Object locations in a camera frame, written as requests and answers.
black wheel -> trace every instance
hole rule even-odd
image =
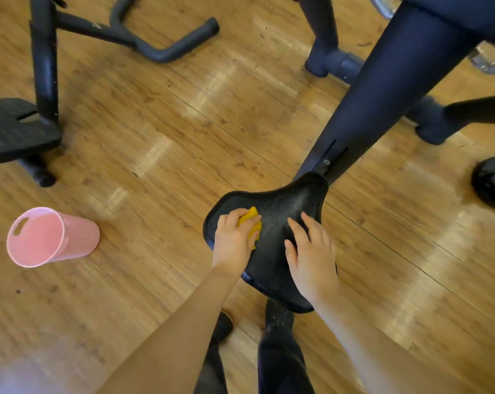
[[[474,168],[471,182],[479,198],[495,208],[495,157],[486,159]]]

black shoe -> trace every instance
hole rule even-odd
[[[233,331],[233,320],[224,311],[220,311],[218,321],[213,331],[213,339],[218,343],[223,342]]]
[[[270,325],[282,325],[286,328],[293,329],[295,314],[284,307],[277,300],[267,299],[266,304],[266,329]]]

pink trash bin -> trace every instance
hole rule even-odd
[[[95,222],[35,207],[14,222],[7,238],[10,258],[21,267],[38,267],[92,253],[100,241]]]

exercise bike saddle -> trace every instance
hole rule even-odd
[[[306,227],[300,218],[301,212],[321,222],[322,205],[328,188],[329,185],[322,176],[309,172],[274,191],[229,192],[205,218],[205,241],[213,249],[218,218],[222,214],[228,214],[241,207],[256,206],[262,216],[262,231],[242,279],[264,295],[280,301],[293,312],[311,312],[312,305],[300,294],[291,278],[283,243],[285,239],[289,239],[296,244],[287,223],[288,217],[296,220],[304,229]]]

yellow sponge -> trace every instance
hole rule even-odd
[[[245,220],[247,220],[248,218],[251,218],[251,217],[255,217],[258,215],[258,211],[256,209],[255,206],[251,207],[251,209],[249,209],[249,211],[244,214],[242,217],[240,217],[238,219],[238,224],[237,226],[239,227],[240,224],[242,224]],[[262,230],[262,221],[259,221],[257,222],[257,224],[253,227],[253,229],[251,230],[251,232],[249,232],[249,237],[251,237],[251,235],[253,235],[255,233],[255,231],[258,231],[258,235],[256,236],[256,240],[258,240],[260,238],[260,231]]]

